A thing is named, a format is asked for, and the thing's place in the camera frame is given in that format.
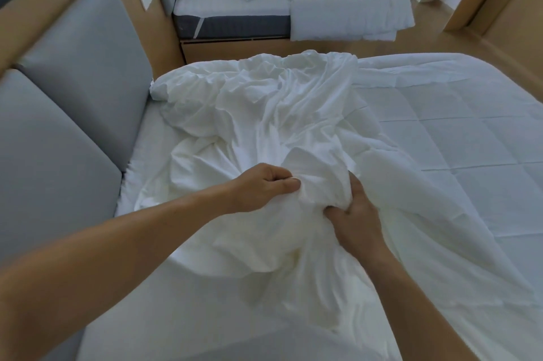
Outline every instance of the mattress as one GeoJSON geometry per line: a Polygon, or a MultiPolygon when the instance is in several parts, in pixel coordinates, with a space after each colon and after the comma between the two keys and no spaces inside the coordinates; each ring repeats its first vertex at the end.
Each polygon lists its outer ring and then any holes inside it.
{"type": "Polygon", "coordinates": [[[289,0],[176,0],[173,20],[181,40],[290,34],[289,0]]]}
{"type": "MultiPolygon", "coordinates": [[[[466,55],[373,57],[358,60],[358,67],[357,92],[388,137],[436,187],[481,217],[543,296],[543,105],[466,55]]],[[[150,103],[118,214],[131,210],[179,142],[177,134],[150,103]]],[[[174,359],[286,328],[248,309],[235,282],[169,265],[88,327],[79,361],[174,359]]]]}

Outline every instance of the dark gray mattress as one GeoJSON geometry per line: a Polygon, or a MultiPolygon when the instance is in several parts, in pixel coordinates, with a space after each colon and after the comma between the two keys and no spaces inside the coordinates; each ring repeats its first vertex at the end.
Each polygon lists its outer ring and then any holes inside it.
{"type": "Polygon", "coordinates": [[[221,40],[229,38],[261,38],[290,36],[290,16],[220,16],[200,18],[173,15],[180,40],[221,40]],[[198,24],[203,20],[200,29],[198,24]]]}

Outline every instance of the hand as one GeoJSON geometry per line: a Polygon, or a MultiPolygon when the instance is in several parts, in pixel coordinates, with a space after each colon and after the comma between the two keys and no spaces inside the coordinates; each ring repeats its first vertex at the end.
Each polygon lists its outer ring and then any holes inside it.
{"type": "Polygon", "coordinates": [[[255,211],[272,198],[300,189],[299,179],[288,169],[269,164],[258,164],[225,184],[231,197],[230,213],[255,211]]]}
{"type": "Polygon", "coordinates": [[[331,221],[340,245],[354,256],[363,267],[377,255],[390,253],[381,231],[381,220],[377,208],[364,192],[362,183],[349,172],[351,180],[352,203],[343,211],[337,207],[327,207],[324,215],[331,221]]]}

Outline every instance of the forearm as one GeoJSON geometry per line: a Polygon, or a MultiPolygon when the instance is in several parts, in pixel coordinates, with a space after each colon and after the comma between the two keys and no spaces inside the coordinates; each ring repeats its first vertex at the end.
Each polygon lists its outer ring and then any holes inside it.
{"type": "Polygon", "coordinates": [[[404,361],[478,360],[388,249],[361,264],[377,290],[404,361]]]}
{"type": "Polygon", "coordinates": [[[43,355],[119,302],[192,234],[228,212],[217,191],[105,221],[3,271],[0,303],[15,315],[0,317],[0,332],[10,333],[10,343],[33,343],[14,358],[43,355]]]}

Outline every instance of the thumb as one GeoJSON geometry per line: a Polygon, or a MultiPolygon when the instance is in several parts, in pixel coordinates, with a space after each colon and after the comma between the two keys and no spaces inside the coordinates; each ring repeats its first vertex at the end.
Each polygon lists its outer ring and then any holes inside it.
{"type": "Polygon", "coordinates": [[[301,182],[297,178],[286,178],[283,180],[271,181],[270,187],[274,196],[290,194],[300,189],[301,182]]]}
{"type": "Polygon", "coordinates": [[[334,224],[345,216],[345,211],[338,207],[326,207],[324,208],[324,216],[334,224]]]}

